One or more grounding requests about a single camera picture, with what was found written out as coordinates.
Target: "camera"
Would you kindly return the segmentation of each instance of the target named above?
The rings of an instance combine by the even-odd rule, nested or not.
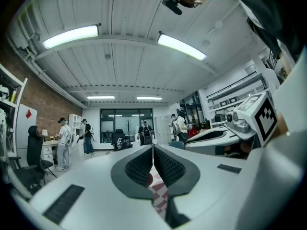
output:
[[[226,124],[228,127],[242,133],[246,133],[249,130],[248,123],[244,119],[238,119],[236,111],[226,113]]]

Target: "ceiling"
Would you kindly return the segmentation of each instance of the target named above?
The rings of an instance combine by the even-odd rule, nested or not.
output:
[[[263,48],[237,0],[207,1],[181,16],[162,0],[29,0],[25,10],[34,30],[27,38],[37,64],[78,101],[114,95],[108,104],[137,103],[137,96],[161,96],[172,104],[213,82],[249,52]],[[19,24],[25,26],[24,20]],[[68,30],[99,25],[99,36],[45,50],[42,42]],[[207,55],[198,61],[157,45],[159,31]],[[16,28],[9,32],[15,47]],[[91,105],[105,105],[91,101]]]

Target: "person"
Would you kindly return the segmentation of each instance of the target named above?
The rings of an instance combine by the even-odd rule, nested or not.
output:
[[[184,7],[194,8],[205,0],[168,0],[173,6],[178,3]],[[301,4],[289,9],[288,0],[239,0],[250,21],[249,26],[258,34],[264,43],[280,57],[284,65],[298,60],[304,47],[304,30],[295,10],[302,10]]]
[[[187,127],[186,125],[186,120],[184,119],[185,115],[182,111],[178,112],[178,118],[177,118],[177,124],[180,128],[180,133],[178,134],[179,140],[183,141],[183,143],[185,143],[188,138],[188,130],[190,130],[189,127]]]
[[[145,145],[144,138],[147,136],[151,136],[153,128],[147,124],[147,120],[143,120],[143,124],[139,127],[138,139],[141,139],[141,146]]]
[[[85,134],[83,135],[83,137],[85,138],[85,153],[86,154],[94,154],[94,149],[93,149],[93,145],[92,145],[92,134],[91,134],[91,126],[90,124],[87,123],[86,119],[82,120],[82,123],[85,125]]]
[[[177,140],[177,133],[176,133],[176,127],[174,126],[174,122],[176,122],[176,115],[172,114],[171,115],[171,122],[168,125],[171,128],[172,141]]]
[[[64,170],[70,167],[69,165],[69,147],[67,141],[69,139],[69,135],[71,134],[71,128],[67,125],[67,121],[64,117],[61,117],[58,123],[61,124],[61,129],[59,130],[59,134],[56,135],[56,139],[59,140],[58,143],[58,166],[57,170]]]

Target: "red sign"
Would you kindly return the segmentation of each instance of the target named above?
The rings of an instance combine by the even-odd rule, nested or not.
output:
[[[26,116],[27,119],[32,116],[32,113],[30,112],[30,109],[27,111],[25,116]]]

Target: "window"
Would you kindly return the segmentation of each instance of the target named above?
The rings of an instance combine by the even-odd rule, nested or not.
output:
[[[111,143],[116,129],[122,129],[126,139],[135,141],[135,135],[138,134],[144,119],[154,128],[152,109],[101,109],[100,142]]]

